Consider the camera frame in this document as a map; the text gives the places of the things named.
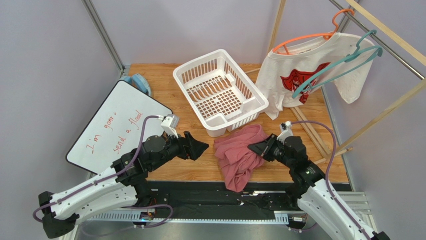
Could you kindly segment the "pink t shirt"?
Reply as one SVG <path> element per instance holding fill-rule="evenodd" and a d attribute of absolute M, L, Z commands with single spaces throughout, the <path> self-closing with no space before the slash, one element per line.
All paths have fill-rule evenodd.
<path fill-rule="evenodd" d="M 253 124 L 214 141 L 214 156 L 218 159 L 225 186 L 229 191 L 242 192 L 254 170 L 264 165 L 265 160 L 248 146 L 263 142 L 267 138 L 263 127 Z"/>

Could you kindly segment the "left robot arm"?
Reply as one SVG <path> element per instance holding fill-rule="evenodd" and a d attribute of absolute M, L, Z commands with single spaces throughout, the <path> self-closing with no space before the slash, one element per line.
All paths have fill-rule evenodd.
<path fill-rule="evenodd" d="M 154 194 L 147 181 L 149 173 L 175 158 L 196 161 L 209 147 L 188 131 L 184 136 L 151 136 L 141 148 L 124 154 L 81 185 L 62 193 L 41 193 L 41 222 L 47 237 L 62 237 L 82 222 L 111 210 L 150 206 Z"/>

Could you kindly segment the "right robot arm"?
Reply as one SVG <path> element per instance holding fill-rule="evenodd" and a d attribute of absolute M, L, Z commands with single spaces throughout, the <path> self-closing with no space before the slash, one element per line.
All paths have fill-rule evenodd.
<path fill-rule="evenodd" d="M 289 202 L 307 213 L 333 240 L 388 240 L 366 224 L 326 179 L 326 174 L 311 160 L 298 136 L 284 141 L 272 134 L 250 144 L 248 149 L 262 159 L 277 161 L 289 168 L 293 184 L 286 189 Z"/>

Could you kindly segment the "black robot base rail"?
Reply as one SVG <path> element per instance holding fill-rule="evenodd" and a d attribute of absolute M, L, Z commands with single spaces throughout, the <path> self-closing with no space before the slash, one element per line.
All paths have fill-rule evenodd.
<path fill-rule="evenodd" d="M 312 215 L 290 202 L 290 183 L 249 183 L 240 193 L 229 191 L 221 182 L 151 181 L 152 205 L 158 209 L 117 208 L 99 211 L 91 207 L 90 221 L 159 223 L 170 214 L 170 223 L 289 225 L 302 229 Z"/>

